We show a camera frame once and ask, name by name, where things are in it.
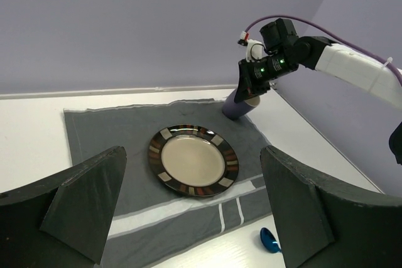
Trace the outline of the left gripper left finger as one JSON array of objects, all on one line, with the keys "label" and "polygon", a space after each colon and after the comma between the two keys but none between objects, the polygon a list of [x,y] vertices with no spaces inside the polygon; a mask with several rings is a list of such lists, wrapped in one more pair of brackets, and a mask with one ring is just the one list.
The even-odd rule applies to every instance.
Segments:
[{"label": "left gripper left finger", "polygon": [[126,163],[126,150],[114,146],[1,193],[1,267],[99,264]]}]

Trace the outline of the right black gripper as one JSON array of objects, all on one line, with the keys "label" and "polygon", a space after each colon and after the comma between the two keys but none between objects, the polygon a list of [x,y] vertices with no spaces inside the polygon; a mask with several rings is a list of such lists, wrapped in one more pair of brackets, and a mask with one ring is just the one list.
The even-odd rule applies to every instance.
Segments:
[{"label": "right black gripper", "polygon": [[263,26],[259,33],[264,45],[262,59],[256,62],[242,59],[238,62],[239,81],[234,97],[237,104],[255,97],[255,92],[267,91],[269,81],[298,70],[298,64],[290,59],[298,39],[290,19],[279,18]]}]

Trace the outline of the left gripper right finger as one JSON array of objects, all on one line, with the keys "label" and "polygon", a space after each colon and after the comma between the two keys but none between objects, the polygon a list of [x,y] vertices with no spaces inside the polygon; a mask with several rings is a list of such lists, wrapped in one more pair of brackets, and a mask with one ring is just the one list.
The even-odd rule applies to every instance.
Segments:
[{"label": "left gripper right finger", "polygon": [[401,267],[401,198],[303,164],[274,146],[261,167],[286,267]]}]

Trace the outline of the purple ceramic mug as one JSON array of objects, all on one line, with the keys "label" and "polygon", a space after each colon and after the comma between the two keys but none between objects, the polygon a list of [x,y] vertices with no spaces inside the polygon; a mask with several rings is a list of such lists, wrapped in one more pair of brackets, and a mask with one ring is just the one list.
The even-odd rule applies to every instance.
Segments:
[{"label": "purple ceramic mug", "polygon": [[222,113],[230,120],[234,121],[240,117],[248,114],[254,110],[260,104],[260,96],[253,97],[251,99],[242,101],[240,103],[234,102],[236,90],[233,90],[226,98],[223,106]]}]

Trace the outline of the blue metal spoon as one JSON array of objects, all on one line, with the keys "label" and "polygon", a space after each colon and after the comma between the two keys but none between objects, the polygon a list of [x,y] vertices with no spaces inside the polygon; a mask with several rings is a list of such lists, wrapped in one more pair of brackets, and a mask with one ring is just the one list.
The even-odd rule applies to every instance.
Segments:
[{"label": "blue metal spoon", "polygon": [[282,253],[277,239],[267,228],[263,227],[259,232],[259,236],[262,245],[269,253]]}]

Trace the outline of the grey striped cloth placemat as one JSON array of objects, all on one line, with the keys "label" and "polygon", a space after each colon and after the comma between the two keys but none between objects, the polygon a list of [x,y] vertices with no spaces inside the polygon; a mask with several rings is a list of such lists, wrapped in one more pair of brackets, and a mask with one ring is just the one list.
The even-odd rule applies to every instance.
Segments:
[{"label": "grey striped cloth placemat", "polygon": [[[64,113],[73,164],[112,146],[122,146],[127,153],[101,267],[147,267],[271,214],[259,160],[268,142],[248,118],[231,121],[221,108],[219,101],[201,99]],[[151,172],[147,157],[151,138],[180,124],[215,131],[232,146],[239,176],[226,192],[188,198]]]}]

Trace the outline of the dark rimmed dinner plate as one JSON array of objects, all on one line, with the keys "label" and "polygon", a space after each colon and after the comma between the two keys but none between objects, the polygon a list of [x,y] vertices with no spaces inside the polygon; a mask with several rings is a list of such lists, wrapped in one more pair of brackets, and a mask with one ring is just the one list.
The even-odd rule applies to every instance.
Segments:
[{"label": "dark rimmed dinner plate", "polygon": [[192,124],[159,130],[150,140],[148,166],[167,188],[196,198],[228,190],[239,175],[232,146],[218,133]]}]

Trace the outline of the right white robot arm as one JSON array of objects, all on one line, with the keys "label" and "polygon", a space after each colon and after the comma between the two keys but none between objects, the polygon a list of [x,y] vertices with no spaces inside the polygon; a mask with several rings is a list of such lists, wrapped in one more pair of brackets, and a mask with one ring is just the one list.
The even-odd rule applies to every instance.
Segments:
[{"label": "right white robot arm", "polygon": [[234,102],[259,97],[270,83],[304,66],[345,81],[393,107],[401,108],[401,70],[383,59],[316,25],[325,36],[298,36],[296,17],[271,15],[252,22],[240,35],[246,47],[239,61]]}]

